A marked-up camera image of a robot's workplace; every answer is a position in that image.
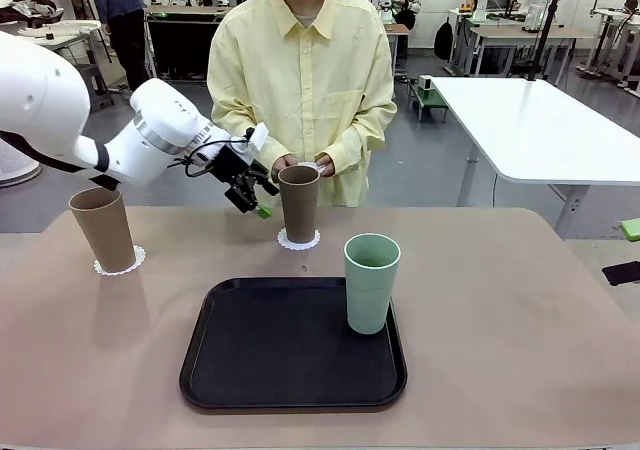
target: cup rim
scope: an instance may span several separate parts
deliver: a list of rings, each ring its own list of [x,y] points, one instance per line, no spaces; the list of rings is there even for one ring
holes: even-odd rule
[[[101,207],[96,207],[96,208],[77,208],[77,207],[74,207],[73,205],[71,205],[71,201],[74,198],[76,198],[77,196],[82,195],[83,193],[93,192],[93,191],[96,191],[96,190],[111,191],[111,192],[116,194],[116,198],[114,198],[112,202],[107,203],[106,205],[102,205]],[[104,188],[104,187],[93,187],[93,188],[87,188],[86,190],[82,190],[82,191],[76,193],[74,196],[72,196],[69,199],[68,206],[74,212],[94,212],[96,210],[102,210],[102,209],[105,209],[105,208],[109,208],[111,205],[116,204],[118,202],[118,200],[120,200],[121,198],[122,198],[122,192],[120,190],[118,190],[118,189],[116,189],[116,190],[108,190],[107,188]]]
[[[362,265],[361,263],[356,262],[347,253],[347,246],[349,245],[349,243],[351,243],[352,240],[354,240],[356,238],[359,238],[359,237],[365,237],[365,236],[382,237],[385,240],[390,241],[398,249],[398,257],[393,262],[391,262],[388,265],[385,265],[383,267],[367,267],[366,265]],[[387,237],[386,235],[382,235],[381,233],[361,233],[359,235],[354,235],[349,240],[347,240],[347,243],[345,243],[344,247],[343,247],[343,253],[344,253],[345,258],[347,260],[349,260],[350,263],[354,264],[356,267],[364,268],[366,270],[385,270],[387,268],[393,267],[394,265],[396,265],[400,261],[400,257],[402,256],[402,249],[400,248],[400,245],[398,245],[398,243],[393,238]]]
[[[280,175],[282,174],[282,172],[284,172],[285,170],[288,170],[288,169],[290,169],[290,168],[296,168],[296,167],[309,168],[309,169],[311,169],[311,170],[313,170],[313,171],[315,171],[315,172],[316,172],[316,177],[315,177],[313,180],[311,180],[310,182],[305,182],[305,183],[291,183],[291,182],[287,182],[286,180],[285,180],[285,181],[283,181],[283,180],[280,178]],[[310,167],[309,165],[291,165],[290,167],[285,167],[285,168],[283,168],[282,170],[280,170],[280,171],[278,172],[278,182],[279,182],[279,183],[284,183],[285,185],[289,185],[289,186],[297,186],[297,187],[301,187],[301,186],[304,186],[304,185],[311,185],[312,183],[315,183],[315,182],[317,182],[318,180],[320,180],[320,172],[318,171],[318,169],[317,169],[317,168]]]

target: person's right hand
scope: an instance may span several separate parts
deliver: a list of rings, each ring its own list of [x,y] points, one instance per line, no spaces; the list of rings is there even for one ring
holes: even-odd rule
[[[274,182],[278,181],[278,173],[280,170],[284,170],[287,167],[292,167],[297,165],[298,161],[291,155],[287,154],[284,157],[280,157],[273,163],[273,168],[271,169],[271,178]]]

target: person in dark clothing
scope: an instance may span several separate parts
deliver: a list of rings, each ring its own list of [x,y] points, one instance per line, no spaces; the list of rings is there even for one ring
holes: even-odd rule
[[[416,24],[416,16],[420,13],[421,0],[399,0],[393,2],[393,14],[396,23],[413,30]],[[398,59],[406,60],[409,54],[409,37],[398,38]]]
[[[94,0],[132,92],[149,80],[145,67],[143,0]]]

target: black pants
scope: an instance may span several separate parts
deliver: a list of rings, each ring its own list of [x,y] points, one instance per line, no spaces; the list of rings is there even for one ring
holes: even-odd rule
[[[144,10],[136,10],[109,20],[111,47],[116,51],[120,65],[127,72],[132,92],[149,80],[144,64]]]
[[[411,30],[416,24],[416,14],[410,10],[402,10],[396,15],[396,23],[402,24]],[[406,60],[409,56],[409,37],[400,35],[398,37],[398,59]]]

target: shirt collar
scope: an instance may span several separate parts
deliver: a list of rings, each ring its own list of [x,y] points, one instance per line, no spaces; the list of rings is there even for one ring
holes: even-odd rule
[[[280,36],[286,37],[296,24],[300,24],[293,15],[284,0],[270,0],[276,17],[276,23],[280,30]],[[320,35],[330,40],[333,31],[333,17],[335,15],[335,0],[324,0],[322,8],[311,25],[315,27]]]

